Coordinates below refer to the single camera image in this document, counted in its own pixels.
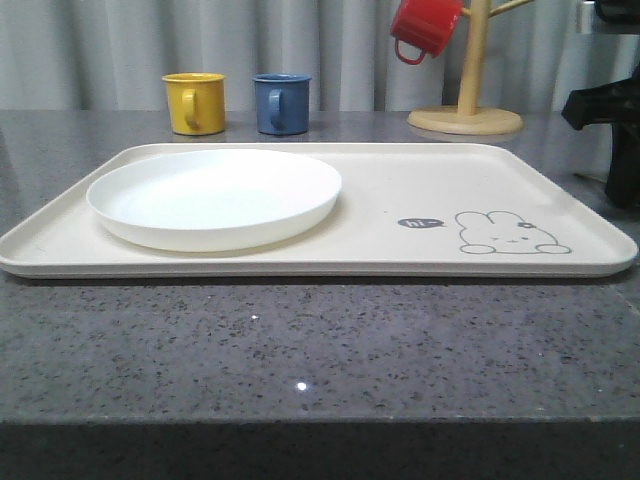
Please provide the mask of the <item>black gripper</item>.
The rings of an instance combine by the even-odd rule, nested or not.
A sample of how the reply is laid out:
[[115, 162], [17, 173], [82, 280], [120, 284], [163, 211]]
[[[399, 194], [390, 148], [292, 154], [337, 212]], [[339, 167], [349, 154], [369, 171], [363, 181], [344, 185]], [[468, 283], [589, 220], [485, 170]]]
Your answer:
[[619, 208], [639, 201], [639, 80], [573, 90], [561, 115], [575, 129], [612, 124], [612, 159], [605, 194]]

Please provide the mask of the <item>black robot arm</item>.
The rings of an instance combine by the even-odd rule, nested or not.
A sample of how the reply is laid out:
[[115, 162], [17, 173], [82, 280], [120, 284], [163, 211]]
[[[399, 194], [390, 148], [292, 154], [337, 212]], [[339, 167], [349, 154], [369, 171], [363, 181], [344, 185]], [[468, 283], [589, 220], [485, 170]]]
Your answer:
[[[637, 1], [593, 1], [591, 22], [600, 32], [639, 32]], [[576, 130], [587, 125], [608, 124], [612, 149], [605, 193], [619, 208], [639, 202], [639, 71], [625, 79], [598, 87], [573, 90], [562, 110], [563, 118]]]

